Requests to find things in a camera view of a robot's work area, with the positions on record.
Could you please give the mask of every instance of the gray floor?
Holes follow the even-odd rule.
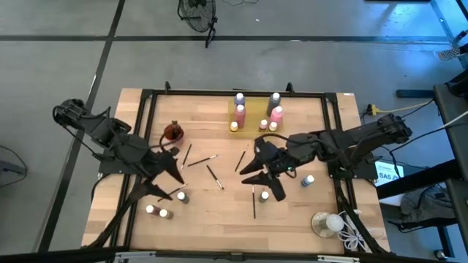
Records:
[[[197,35],[176,17],[174,2],[127,1],[117,35]],[[454,1],[437,3],[454,34],[468,28]],[[427,3],[260,0],[238,7],[221,1],[217,4],[219,35],[445,36]],[[111,0],[0,0],[0,34],[106,35],[116,6],[117,1]],[[34,249],[72,141],[53,122],[51,109],[67,98],[86,99],[103,45],[0,42],[0,144],[16,150],[30,167],[24,181],[0,188],[0,254]],[[353,92],[361,110],[368,103],[389,110],[426,101],[397,99],[396,89],[430,89],[461,72],[458,60],[437,58],[437,51],[448,48],[447,43],[245,41],[213,42],[205,49],[202,42],[114,42],[94,111],[115,106],[121,88],[162,88],[166,80],[174,89],[264,91],[283,90],[292,82],[298,91]],[[442,121],[431,105],[408,117],[407,124],[414,134],[422,134]],[[12,158],[3,152],[0,157]],[[401,149],[396,158],[432,166],[453,158],[453,154],[447,136],[440,132]],[[82,149],[53,250],[79,247],[97,166]],[[0,183],[11,179],[2,177]],[[436,229],[403,235],[387,225],[387,231],[390,246],[398,255],[431,259],[432,251],[440,248]],[[456,261],[466,261],[458,227],[451,226],[449,231]]]

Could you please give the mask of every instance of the fan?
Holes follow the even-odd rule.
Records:
[[[216,34],[214,24],[218,22],[218,18],[215,14],[216,0],[179,0],[178,2],[177,15],[181,20],[185,20],[190,28],[200,33],[210,30],[205,41],[206,48]]]

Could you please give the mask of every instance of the white bottle cap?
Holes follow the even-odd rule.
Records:
[[[237,131],[237,128],[238,128],[238,124],[235,121],[233,121],[231,123],[231,131],[235,132]]]
[[[185,199],[185,193],[184,193],[184,192],[178,193],[178,194],[177,194],[177,198],[178,198],[179,200],[184,200],[184,199]]]
[[[278,127],[278,124],[274,121],[272,121],[270,123],[270,130],[276,130],[276,128]]]
[[[169,212],[166,209],[161,209],[159,211],[159,216],[161,217],[166,217],[169,214]]]
[[[261,195],[262,199],[268,199],[269,196],[270,196],[270,194],[267,191],[262,192],[262,195]]]
[[[146,212],[147,213],[152,213],[154,211],[154,206],[152,205],[147,205],[146,206]]]
[[[237,105],[237,111],[239,111],[240,113],[242,113],[244,111],[244,106],[243,105]]]
[[[313,183],[315,179],[314,179],[314,177],[312,175],[307,175],[306,180],[309,183]]]
[[[338,216],[336,214],[329,215],[326,220],[327,220],[326,224],[327,224],[328,229],[333,232],[338,232],[342,230],[344,227],[343,218],[341,218],[341,216]]]

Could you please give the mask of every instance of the wooden table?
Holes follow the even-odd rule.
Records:
[[[122,90],[116,108],[116,118],[131,125],[135,123],[141,89]],[[343,129],[361,124],[354,94],[337,94]],[[203,164],[186,167],[182,176],[187,183],[184,191],[190,197],[185,205],[177,199],[157,202],[159,197],[143,197],[137,206],[132,236],[132,249],[173,251],[243,251],[263,253],[311,253],[342,254],[343,245],[336,237],[321,238],[313,233],[312,216],[320,211],[336,213],[336,197],[333,182],[328,177],[326,164],[313,161],[298,168],[298,177],[291,179],[282,175],[280,180],[287,194],[277,202],[273,195],[263,204],[258,201],[257,219],[252,215],[252,187],[241,180],[250,175],[239,175],[234,168],[244,148],[249,144],[240,169],[253,159],[253,139],[233,139],[228,131],[227,96],[182,96],[159,95],[152,125],[150,145],[157,144],[163,128],[177,120],[185,131],[183,142],[178,146],[181,161],[192,143],[186,165],[214,154],[220,157]],[[311,132],[325,128],[319,99],[282,98],[285,110],[282,134]],[[333,109],[328,107],[334,126]],[[146,127],[148,111],[143,116],[140,136]],[[279,147],[284,141],[273,138]],[[225,187],[222,191],[206,165]],[[308,188],[300,186],[302,178],[313,175],[315,182]],[[116,212],[122,175],[110,175],[98,186],[91,205],[88,223],[83,236],[83,245],[96,239]],[[155,183],[170,192],[180,184],[163,173]],[[361,220],[368,229],[377,229],[371,234],[381,237],[379,244],[389,250],[385,227],[375,188],[364,180],[354,180]],[[255,192],[269,191],[255,186]],[[172,220],[151,216],[146,205],[156,205],[174,212]],[[127,218],[122,220],[118,244],[123,243]]]

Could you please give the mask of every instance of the small bottle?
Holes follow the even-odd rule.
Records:
[[[166,209],[161,209],[159,211],[159,216],[165,219],[171,219],[174,216],[174,213],[170,212],[169,210]]]
[[[270,197],[270,194],[267,191],[263,191],[258,197],[258,201],[261,203],[264,203],[266,202],[266,200],[268,200],[269,197]]]
[[[190,201],[189,196],[186,195],[184,192],[179,192],[177,194],[177,199],[179,199],[179,201],[183,202],[184,204],[188,204]]]
[[[235,121],[233,121],[231,123],[231,128],[230,129],[231,129],[232,132],[236,132],[238,130],[238,125],[237,125],[237,123]]]
[[[270,123],[270,126],[268,127],[268,130],[270,130],[270,132],[275,132],[276,128],[278,128],[278,124],[276,122],[272,122],[272,123]]]
[[[243,105],[237,105],[234,115],[238,127],[244,127],[244,124],[246,123],[246,108]]]
[[[151,214],[151,215],[158,216],[160,210],[161,210],[161,208],[155,207],[154,205],[147,205],[146,206],[146,212],[148,214]]]
[[[283,121],[283,115],[284,115],[283,107],[278,106],[271,111],[270,121],[274,121],[277,124],[281,125]]]
[[[268,102],[268,107],[266,108],[266,115],[270,117],[271,111],[279,106],[281,102],[281,98],[279,97],[279,93],[275,92],[271,94],[270,101]]]
[[[268,128],[268,121],[267,120],[261,120],[260,125],[258,126],[258,131],[259,132],[264,132]]]
[[[234,97],[234,105],[237,107],[237,105],[246,105],[246,97],[242,93],[238,93]]]
[[[301,185],[303,187],[307,187],[307,186],[310,186],[313,182],[314,182],[314,177],[312,175],[307,175],[307,177],[305,177],[302,181],[301,181]]]

